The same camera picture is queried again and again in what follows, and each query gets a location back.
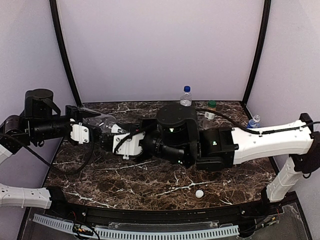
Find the clear plastic bottle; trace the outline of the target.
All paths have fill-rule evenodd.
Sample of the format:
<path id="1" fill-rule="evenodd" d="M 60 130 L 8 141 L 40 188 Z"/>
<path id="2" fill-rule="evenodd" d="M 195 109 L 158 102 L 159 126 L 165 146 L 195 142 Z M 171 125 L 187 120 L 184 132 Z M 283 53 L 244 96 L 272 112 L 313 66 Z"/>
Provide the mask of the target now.
<path id="1" fill-rule="evenodd" d="M 97 127 L 104 134 L 110 134 L 109 127 L 117 124 L 117 119 L 112 115 L 101 114 L 99 116 L 85 118 L 83 122 L 85 124 Z"/>

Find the blue label Pocari bottle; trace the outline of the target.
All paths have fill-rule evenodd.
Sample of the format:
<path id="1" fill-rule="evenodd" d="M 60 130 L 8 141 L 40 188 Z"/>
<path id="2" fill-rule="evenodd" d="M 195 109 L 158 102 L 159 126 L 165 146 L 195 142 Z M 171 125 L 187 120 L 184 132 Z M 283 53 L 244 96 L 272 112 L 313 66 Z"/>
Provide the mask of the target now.
<path id="1" fill-rule="evenodd" d="M 260 118 L 259 115 L 253 116 L 253 118 L 248 121 L 247 128 L 248 129 L 259 128 L 260 127 L 260 121 L 261 121 L 261 118 Z"/>

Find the white ribbed bottle cap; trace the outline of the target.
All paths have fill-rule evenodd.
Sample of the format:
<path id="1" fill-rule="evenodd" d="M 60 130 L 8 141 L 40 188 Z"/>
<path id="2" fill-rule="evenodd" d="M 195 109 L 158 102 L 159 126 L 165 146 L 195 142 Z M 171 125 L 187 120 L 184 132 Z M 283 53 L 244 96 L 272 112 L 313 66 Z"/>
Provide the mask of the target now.
<path id="1" fill-rule="evenodd" d="M 124 133 L 124 130 L 117 124 L 113 124 L 112 126 L 110 126 L 109 130 L 111 134 L 115 134 L 115 135 Z"/>

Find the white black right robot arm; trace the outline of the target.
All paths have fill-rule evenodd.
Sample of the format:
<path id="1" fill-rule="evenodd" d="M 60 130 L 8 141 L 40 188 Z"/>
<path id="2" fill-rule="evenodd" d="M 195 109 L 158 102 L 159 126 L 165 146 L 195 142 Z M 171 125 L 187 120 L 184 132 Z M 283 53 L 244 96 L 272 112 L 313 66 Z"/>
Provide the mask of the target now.
<path id="1" fill-rule="evenodd" d="M 320 134 L 307 113 L 285 125 L 201 130 L 198 109 L 177 103 L 139 124 L 109 121 L 99 137 L 106 151 L 124 159 L 157 157 L 185 167 L 216 172 L 254 159 L 288 155 L 275 179 L 261 192 L 265 204 L 280 202 L 302 177 L 320 167 Z"/>

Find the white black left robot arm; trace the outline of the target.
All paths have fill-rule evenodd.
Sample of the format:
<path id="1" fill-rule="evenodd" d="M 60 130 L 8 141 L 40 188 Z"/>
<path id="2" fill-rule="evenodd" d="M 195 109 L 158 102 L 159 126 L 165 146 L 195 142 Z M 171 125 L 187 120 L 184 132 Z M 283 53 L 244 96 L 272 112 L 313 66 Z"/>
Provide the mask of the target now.
<path id="1" fill-rule="evenodd" d="M 24 110 L 20 115 L 9 116 L 0 125 L 0 161 L 3 163 L 20 149 L 26 149 L 57 174 L 73 176 L 89 164 L 95 147 L 95 128 L 84 123 L 85 118 L 97 117 L 95 113 L 77 106 L 67 105 L 65 115 L 54 103 L 54 93 L 49 89 L 28 90 L 24 97 Z M 74 145 L 91 144 L 84 162 L 74 170 L 61 170 L 31 149 L 42 147 L 46 140 L 65 138 Z M 0 186 L 1 207 L 32 207 L 51 209 L 67 200 L 60 187 L 42 188 Z"/>

